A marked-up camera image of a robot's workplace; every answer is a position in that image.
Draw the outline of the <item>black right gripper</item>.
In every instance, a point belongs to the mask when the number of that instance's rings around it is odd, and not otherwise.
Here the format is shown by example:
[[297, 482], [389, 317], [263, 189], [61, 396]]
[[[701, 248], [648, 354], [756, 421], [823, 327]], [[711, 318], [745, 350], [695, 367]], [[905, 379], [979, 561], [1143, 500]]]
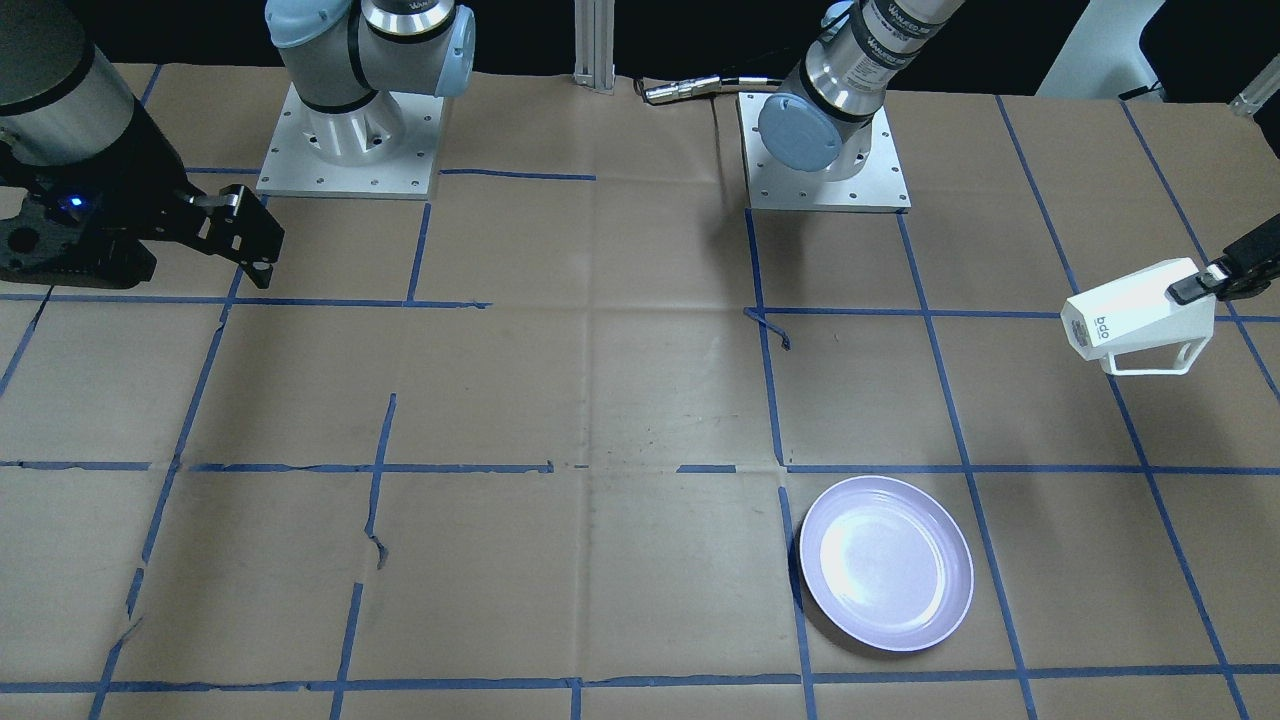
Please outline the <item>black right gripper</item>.
[[215, 193], [192, 184], [141, 104], [119, 138], [83, 160], [40, 165], [19, 159], [19, 142], [4, 131], [3, 184], [24, 191], [3, 220], [5, 282], [129, 290], [154, 277], [148, 242], [160, 241], [224, 258], [270, 287], [282, 225], [244, 184]]

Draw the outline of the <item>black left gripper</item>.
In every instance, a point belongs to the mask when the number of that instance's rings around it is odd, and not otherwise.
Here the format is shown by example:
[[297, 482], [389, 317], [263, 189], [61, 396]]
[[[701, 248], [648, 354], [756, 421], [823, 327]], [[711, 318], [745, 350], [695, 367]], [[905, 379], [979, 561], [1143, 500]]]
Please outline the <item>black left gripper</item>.
[[1171, 283], [1167, 296], [1187, 306], [1208, 296], [1234, 301], [1265, 292], [1279, 274], [1279, 214], [1226, 246], [1213, 265], [1222, 277], [1199, 272]]

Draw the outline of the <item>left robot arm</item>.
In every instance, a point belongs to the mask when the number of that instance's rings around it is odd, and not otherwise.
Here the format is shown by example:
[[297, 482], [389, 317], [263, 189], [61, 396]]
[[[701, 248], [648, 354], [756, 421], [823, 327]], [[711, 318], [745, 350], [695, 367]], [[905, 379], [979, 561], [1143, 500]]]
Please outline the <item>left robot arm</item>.
[[[961, 6], [960, 1], [840, 1], [818, 38], [760, 109], [756, 131], [791, 170], [826, 173], [850, 143], [869, 138], [890, 81], [909, 67]], [[1249, 299], [1277, 278], [1277, 218], [1225, 247], [1199, 269], [1156, 284], [1179, 305], [1207, 297]]]

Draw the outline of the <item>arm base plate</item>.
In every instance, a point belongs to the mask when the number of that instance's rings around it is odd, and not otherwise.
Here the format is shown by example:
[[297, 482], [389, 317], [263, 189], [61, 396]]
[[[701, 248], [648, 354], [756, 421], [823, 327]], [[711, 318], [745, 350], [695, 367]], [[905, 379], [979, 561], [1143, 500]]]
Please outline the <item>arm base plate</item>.
[[256, 190], [273, 197], [428, 201], [449, 102], [380, 92], [367, 105], [326, 114], [289, 88]]
[[739, 95], [749, 205], [756, 210], [905, 213], [911, 208], [888, 114], [851, 133], [791, 94]]

